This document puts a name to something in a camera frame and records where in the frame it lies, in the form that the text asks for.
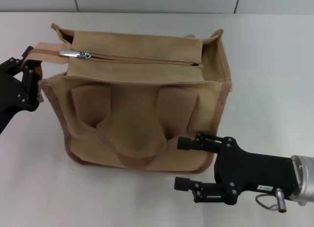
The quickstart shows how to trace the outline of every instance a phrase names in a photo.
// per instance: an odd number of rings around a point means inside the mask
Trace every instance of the canvas bag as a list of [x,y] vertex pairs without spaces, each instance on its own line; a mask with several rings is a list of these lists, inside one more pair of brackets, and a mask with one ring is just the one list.
[[[63,44],[39,43],[26,58],[68,63],[39,82],[80,164],[200,173],[213,154],[177,149],[179,136],[215,135],[231,75],[223,30],[208,39],[62,29]],[[60,56],[85,51],[89,59]]]

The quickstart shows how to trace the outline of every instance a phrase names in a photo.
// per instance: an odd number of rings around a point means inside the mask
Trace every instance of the white table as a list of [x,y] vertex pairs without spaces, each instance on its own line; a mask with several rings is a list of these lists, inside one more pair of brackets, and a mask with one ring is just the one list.
[[[0,63],[70,29],[209,37],[223,41],[233,89],[219,136],[255,153],[314,157],[314,16],[0,13]],[[44,76],[66,66],[44,64]],[[195,204],[173,189],[175,174],[81,166],[65,153],[61,127],[46,100],[18,113],[0,135],[0,225],[4,227],[310,227],[314,205],[287,202],[267,211],[256,193],[236,206]],[[214,182],[213,168],[197,176]]]

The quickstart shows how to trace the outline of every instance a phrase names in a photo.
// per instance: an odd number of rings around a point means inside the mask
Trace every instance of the metal zipper pull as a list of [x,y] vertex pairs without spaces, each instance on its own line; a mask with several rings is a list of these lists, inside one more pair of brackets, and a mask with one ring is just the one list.
[[91,57],[90,53],[84,51],[77,51],[77,50],[60,50],[59,55],[67,56],[67,57],[75,57],[80,59],[89,59]]

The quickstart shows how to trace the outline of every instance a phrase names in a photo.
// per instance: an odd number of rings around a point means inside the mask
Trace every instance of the label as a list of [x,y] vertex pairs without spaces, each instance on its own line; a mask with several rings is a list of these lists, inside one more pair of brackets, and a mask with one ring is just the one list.
[[259,185],[257,187],[257,190],[264,190],[264,191],[272,191],[274,187],[272,186],[266,186],[266,185]]

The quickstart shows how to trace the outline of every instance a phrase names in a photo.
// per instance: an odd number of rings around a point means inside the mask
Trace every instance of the zipper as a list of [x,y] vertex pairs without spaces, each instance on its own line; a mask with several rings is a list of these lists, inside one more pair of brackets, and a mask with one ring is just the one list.
[[184,61],[163,61],[163,60],[150,60],[150,59],[140,59],[140,58],[123,58],[123,57],[115,57],[104,56],[98,54],[91,54],[85,51],[78,50],[60,50],[51,51],[51,50],[41,50],[41,49],[32,49],[31,52],[36,53],[44,53],[44,54],[52,54],[59,55],[63,57],[74,57],[79,59],[90,59],[90,60],[98,60],[103,62],[115,62],[115,63],[129,63],[129,64],[174,64],[174,65],[185,65],[185,66],[199,66],[198,63],[193,62],[184,62]]

